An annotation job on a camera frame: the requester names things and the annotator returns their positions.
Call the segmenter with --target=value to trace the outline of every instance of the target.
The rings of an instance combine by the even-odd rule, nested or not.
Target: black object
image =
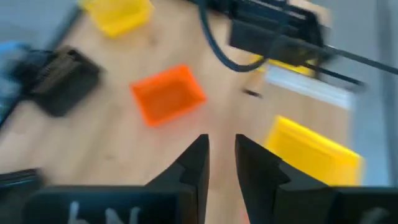
[[[100,82],[100,68],[75,49],[62,49],[42,67],[29,95],[48,114],[63,116]]]
[[[398,189],[329,187],[242,134],[235,154],[252,224],[398,223]]]
[[[298,39],[309,44],[323,47],[323,35],[317,16],[308,10],[291,6],[281,11],[280,1],[258,3],[237,1],[230,12],[232,26],[229,44],[248,52],[268,56],[293,66],[303,65],[307,60],[317,56],[316,51],[292,44],[279,44],[278,49],[268,55],[269,49],[275,44],[273,39],[278,23],[287,17],[283,35]]]
[[[258,61],[254,62],[254,63],[251,63],[249,65],[239,65],[239,64],[235,63],[234,61],[232,61],[231,59],[229,59],[223,53],[223,51],[218,46],[215,38],[211,34],[209,24],[208,24],[207,15],[206,15],[206,0],[199,0],[198,5],[199,5],[199,15],[200,15],[200,21],[201,21],[203,33],[205,34],[205,37],[206,37],[211,49],[213,50],[213,52],[215,53],[217,58],[225,66],[227,66],[228,68],[230,68],[234,71],[237,71],[237,72],[249,72],[251,70],[254,70],[254,69],[260,67],[272,55],[275,48],[277,46],[279,46],[279,36],[281,36],[284,33],[284,31],[287,27],[287,24],[289,22],[288,14],[286,14],[285,12],[288,11],[288,8],[290,7],[290,5],[287,4],[287,0],[281,0],[280,1],[281,12],[279,12],[277,14],[280,22],[278,21],[278,28],[275,32],[275,35],[272,37],[271,45],[267,49],[267,53],[264,54],[263,58],[259,59]]]
[[[31,50],[11,72],[24,99],[51,116],[63,116],[100,82],[100,68],[70,47],[56,52]]]
[[[0,223],[20,223],[27,199],[43,184],[36,169],[0,174]]]
[[[66,223],[70,204],[78,202],[79,219],[104,223],[112,208],[127,223],[139,207],[139,223],[204,223],[209,180],[209,140],[202,134],[166,170],[145,186],[47,187],[26,204],[23,223]]]
[[[258,98],[262,98],[262,95],[260,93],[256,93],[255,91],[251,91],[251,90],[248,90],[248,89],[243,89],[242,92],[247,94],[247,95],[251,95],[251,96],[258,97]]]

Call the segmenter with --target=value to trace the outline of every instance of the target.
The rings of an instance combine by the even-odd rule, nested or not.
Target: white strip
[[[315,80],[284,68],[269,66],[266,73],[267,82],[296,91],[297,93],[321,100],[346,110],[352,108],[353,94],[341,88]]]

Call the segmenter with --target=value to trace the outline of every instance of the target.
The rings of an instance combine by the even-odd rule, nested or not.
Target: yellow basket
[[[153,11],[149,0],[82,0],[80,4],[110,37],[146,23]]]
[[[288,164],[328,185],[360,184],[360,155],[286,118],[277,117],[264,145]]]

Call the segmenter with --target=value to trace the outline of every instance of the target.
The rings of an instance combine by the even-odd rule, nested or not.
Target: orange plastic bin
[[[149,126],[183,115],[206,100],[186,65],[131,83],[130,90]]]

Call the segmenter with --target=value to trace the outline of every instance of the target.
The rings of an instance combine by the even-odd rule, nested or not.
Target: wooden table
[[[105,37],[84,15],[65,40],[104,68],[103,84],[68,116],[50,118],[21,104],[0,136],[0,172],[41,167],[52,184],[145,184],[168,167],[201,133],[210,135],[207,223],[242,223],[244,204],[234,161],[234,138],[263,142],[282,114],[349,144],[349,111],[268,84],[263,99],[241,93],[248,74],[221,64],[201,31],[197,7],[153,0],[152,21],[117,39]],[[249,54],[226,45],[228,20],[210,15],[213,33],[234,60]],[[187,64],[207,102],[158,128],[147,127],[128,84]]]

